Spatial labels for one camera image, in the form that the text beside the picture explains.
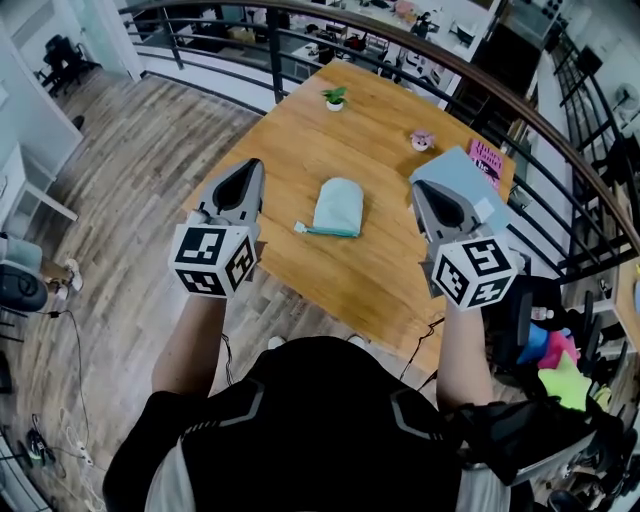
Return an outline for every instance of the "plastic bottle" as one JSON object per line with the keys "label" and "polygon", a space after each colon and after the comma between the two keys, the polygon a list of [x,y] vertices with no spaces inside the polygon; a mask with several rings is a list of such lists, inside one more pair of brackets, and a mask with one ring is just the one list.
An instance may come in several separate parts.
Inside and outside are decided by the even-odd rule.
{"label": "plastic bottle", "polygon": [[534,307],[531,309],[531,320],[551,320],[554,316],[553,309]]}

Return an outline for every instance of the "wooden handrail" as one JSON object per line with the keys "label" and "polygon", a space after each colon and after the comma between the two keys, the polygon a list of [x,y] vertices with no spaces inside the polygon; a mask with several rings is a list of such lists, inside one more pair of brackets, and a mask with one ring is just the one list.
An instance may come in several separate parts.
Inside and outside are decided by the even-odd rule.
{"label": "wooden handrail", "polygon": [[461,77],[484,87],[490,94],[499,98],[512,108],[529,126],[534,128],[597,192],[604,205],[611,212],[637,254],[640,254],[640,236],[633,222],[620,207],[616,198],[604,181],[578,153],[571,143],[556,130],[544,117],[522,98],[516,96],[498,80],[461,59],[457,55],[433,43],[417,37],[406,30],[383,23],[360,14],[342,9],[334,9],[313,3],[301,3],[295,0],[173,0],[158,1],[120,9],[120,14],[136,13],[148,9],[177,7],[185,5],[237,5],[243,7],[263,7],[280,9],[296,14],[305,14],[316,18],[343,23],[370,34],[383,37],[409,50],[424,55],[428,59],[450,69]]}

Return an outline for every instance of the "small potted plant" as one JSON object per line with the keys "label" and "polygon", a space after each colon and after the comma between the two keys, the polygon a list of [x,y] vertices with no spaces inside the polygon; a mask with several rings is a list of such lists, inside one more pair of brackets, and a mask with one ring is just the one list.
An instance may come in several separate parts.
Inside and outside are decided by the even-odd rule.
{"label": "small potted plant", "polygon": [[426,151],[434,147],[436,144],[436,136],[424,130],[416,130],[411,134],[411,145],[416,151]]}
{"label": "small potted plant", "polygon": [[342,110],[342,107],[347,102],[347,100],[343,98],[345,92],[347,92],[346,87],[322,91],[322,95],[327,99],[327,108],[332,112]]}

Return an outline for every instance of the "yellow-green star toy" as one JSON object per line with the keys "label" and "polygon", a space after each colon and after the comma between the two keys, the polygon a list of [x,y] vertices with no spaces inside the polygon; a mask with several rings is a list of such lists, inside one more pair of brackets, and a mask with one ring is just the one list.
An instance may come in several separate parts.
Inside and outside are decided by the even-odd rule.
{"label": "yellow-green star toy", "polygon": [[560,405],[568,409],[585,411],[591,379],[580,373],[566,351],[562,352],[555,370],[538,370],[538,377],[549,396],[560,397]]}

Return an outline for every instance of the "light blue cloth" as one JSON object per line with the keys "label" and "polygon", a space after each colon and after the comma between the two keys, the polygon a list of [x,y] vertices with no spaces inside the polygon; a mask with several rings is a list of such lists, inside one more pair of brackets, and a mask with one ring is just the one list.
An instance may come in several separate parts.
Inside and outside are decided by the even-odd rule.
{"label": "light blue cloth", "polygon": [[364,194],[360,185],[344,178],[331,178],[320,189],[313,227],[296,222],[298,233],[357,237],[362,224]]}

